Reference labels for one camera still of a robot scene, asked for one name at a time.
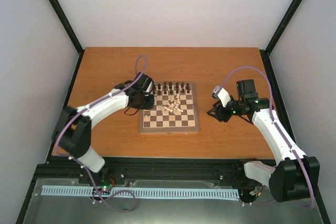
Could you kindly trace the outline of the wooden folding chess board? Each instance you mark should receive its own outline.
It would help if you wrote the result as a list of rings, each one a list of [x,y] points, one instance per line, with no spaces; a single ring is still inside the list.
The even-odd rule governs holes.
[[[157,82],[154,106],[140,112],[140,133],[198,132],[196,89],[193,81]]]

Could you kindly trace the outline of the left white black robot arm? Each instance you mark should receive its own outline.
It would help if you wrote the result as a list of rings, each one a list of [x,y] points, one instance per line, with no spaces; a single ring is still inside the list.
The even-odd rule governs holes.
[[[91,145],[92,129],[105,118],[125,108],[149,110],[154,106],[151,91],[154,81],[141,77],[115,86],[108,94],[84,106],[63,108],[54,130],[55,151],[61,148],[67,155],[91,170],[91,178],[97,183],[108,180],[109,170],[105,160]]]

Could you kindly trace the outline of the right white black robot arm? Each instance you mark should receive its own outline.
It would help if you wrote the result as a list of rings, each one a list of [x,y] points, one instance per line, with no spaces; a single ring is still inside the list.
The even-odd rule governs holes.
[[[258,96],[252,79],[238,81],[236,85],[237,99],[223,87],[216,86],[212,96],[217,102],[207,114],[220,122],[228,122],[232,116],[247,116],[249,123],[264,137],[276,162],[272,167],[261,161],[246,161],[243,164],[245,176],[267,187],[277,202],[313,200],[319,178],[318,160],[307,156],[292,140],[270,100]]]

